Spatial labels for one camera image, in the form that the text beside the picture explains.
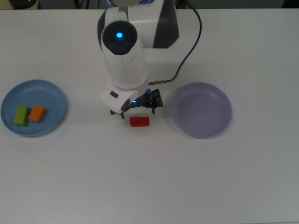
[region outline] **red block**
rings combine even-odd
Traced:
[[[150,126],[149,117],[133,117],[131,118],[131,127],[145,127]]]

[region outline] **wooden block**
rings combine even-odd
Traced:
[[[27,106],[18,106],[17,113],[14,117],[14,124],[20,127],[27,127],[29,114],[30,109]]]
[[[146,127],[150,126],[149,117],[131,117],[131,127]]]
[[[35,105],[33,110],[31,111],[28,119],[36,121],[36,122],[41,122],[43,120],[46,112],[47,112],[46,108],[39,106],[39,105]]]

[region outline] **orange block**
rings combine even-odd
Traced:
[[[47,112],[46,108],[39,106],[39,105],[35,105],[33,110],[31,111],[28,119],[36,121],[36,122],[41,122],[43,120],[46,112]]]

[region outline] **blue led light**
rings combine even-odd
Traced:
[[[122,38],[123,34],[122,34],[121,32],[118,32],[118,33],[116,34],[116,36],[117,36],[117,38]]]

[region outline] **green block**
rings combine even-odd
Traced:
[[[27,127],[30,109],[27,106],[18,106],[17,114],[14,118],[14,124],[20,127]]]

